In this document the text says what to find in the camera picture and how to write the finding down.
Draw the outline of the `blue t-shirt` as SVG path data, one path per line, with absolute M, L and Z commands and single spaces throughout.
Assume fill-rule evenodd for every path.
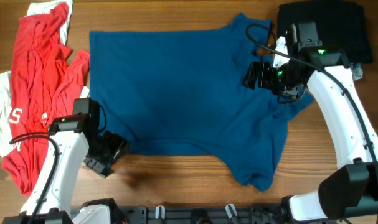
M 269 90 L 242 84 L 268 40 L 270 21 L 238 14 L 220 29 L 177 32 L 92 31 L 90 96 L 108 131 L 133 154 L 213 155 L 242 185 L 267 190 L 288 122 L 313 101 L 279 104 Z

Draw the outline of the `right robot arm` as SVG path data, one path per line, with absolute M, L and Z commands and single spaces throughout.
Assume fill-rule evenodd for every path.
M 338 167 L 317 190 L 285 197 L 278 222 L 375 215 L 378 223 L 378 135 L 357 95 L 344 50 L 324 46 L 316 24 L 308 21 L 289 26 L 272 53 L 273 63 L 250 64 L 243 86 L 270 90 L 281 104 L 311 93 L 328 126 Z

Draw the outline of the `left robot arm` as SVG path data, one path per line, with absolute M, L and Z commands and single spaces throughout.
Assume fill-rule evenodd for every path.
M 77 98 L 70 116 L 55 118 L 44 133 L 22 134 L 12 143 L 45 139 L 47 155 L 33 192 L 20 214 L 3 223 L 128 223 L 129 219 L 113 199 L 85 202 L 76 217 L 71 201 L 82 164 L 106 177 L 111 166 L 130 148 L 128 140 L 99 127 L 105 109 L 91 98 Z

